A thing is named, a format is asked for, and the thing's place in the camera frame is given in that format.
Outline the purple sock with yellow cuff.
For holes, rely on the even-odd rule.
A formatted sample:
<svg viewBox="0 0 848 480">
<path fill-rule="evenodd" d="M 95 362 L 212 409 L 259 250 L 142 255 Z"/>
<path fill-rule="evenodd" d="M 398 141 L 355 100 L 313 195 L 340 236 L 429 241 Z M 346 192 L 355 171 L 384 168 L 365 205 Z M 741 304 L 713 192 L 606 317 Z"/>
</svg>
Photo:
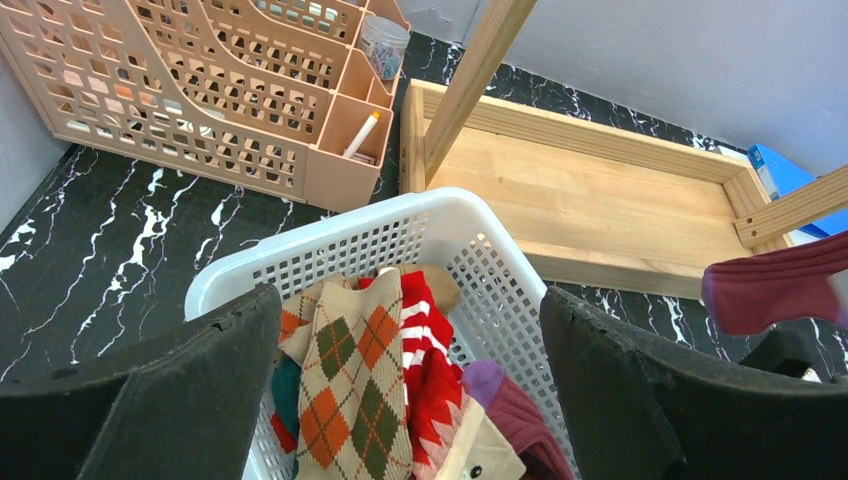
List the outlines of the purple sock with yellow cuff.
<svg viewBox="0 0 848 480">
<path fill-rule="evenodd" d="M 704 271 L 701 297 L 710 317 L 729 335 L 755 335 L 773 324 L 807 317 L 845 328 L 847 307 L 829 278 L 846 269 L 843 232 L 712 264 Z"/>
</svg>

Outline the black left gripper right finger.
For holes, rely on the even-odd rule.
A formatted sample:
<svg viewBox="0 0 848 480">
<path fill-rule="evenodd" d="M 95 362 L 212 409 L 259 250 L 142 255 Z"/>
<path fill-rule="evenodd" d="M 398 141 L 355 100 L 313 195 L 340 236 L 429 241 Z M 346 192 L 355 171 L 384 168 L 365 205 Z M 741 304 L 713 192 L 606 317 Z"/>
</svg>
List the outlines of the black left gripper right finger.
<svg viewBox="0 0 848 480">
<path fill-rule="evenodd" d="M 847 380 L 810 382 L 813 343 L 776 329 L 737 363 L 550 287 L 540 325 L 586 479 L 843 479 Z"/>
</svg>

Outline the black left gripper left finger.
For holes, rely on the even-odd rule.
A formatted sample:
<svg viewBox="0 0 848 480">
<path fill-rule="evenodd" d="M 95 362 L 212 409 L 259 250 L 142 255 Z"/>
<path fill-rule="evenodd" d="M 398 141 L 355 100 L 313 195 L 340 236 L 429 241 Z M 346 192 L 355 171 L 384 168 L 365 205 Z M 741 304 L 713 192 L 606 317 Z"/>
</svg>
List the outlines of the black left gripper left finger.
<svg viewBox="0 0 848 480">
<path fill-rule="evenodd" d="M 5 479 L 238 479 L 282 313 L 270 286 L 150 339 L 1 386 Z"/>
</svg>

